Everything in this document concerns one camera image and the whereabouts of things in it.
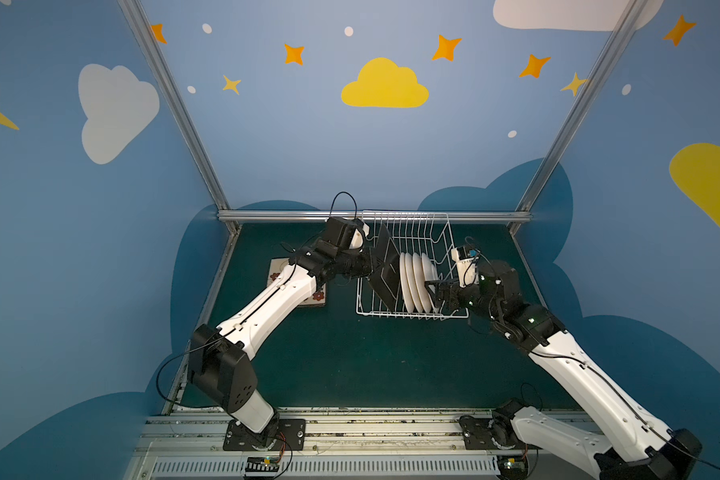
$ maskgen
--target wire rack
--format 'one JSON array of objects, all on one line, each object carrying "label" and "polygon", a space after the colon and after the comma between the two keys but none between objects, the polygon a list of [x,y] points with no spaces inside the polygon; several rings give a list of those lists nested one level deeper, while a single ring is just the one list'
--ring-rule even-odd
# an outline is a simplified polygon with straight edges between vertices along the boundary
[{"label": "wire rack", "polygon": [[[454,278],[455,268],[451,260],[454,238],[447,214],[364,210],[361,218],[370,227],[368,240],[374,246],[376,246],[382,225],[386,225],[398,252],[401,254],[426,254],[437,268],[438,280]],[[454,312],[408,313],[405,310],[403,295],[399,288],[397,298],[394,309],[390,310],[373,291],[367,279],[358,279],[357,313],[359,315],[429,320],[469,317],[469,311],[466,309]]]}]

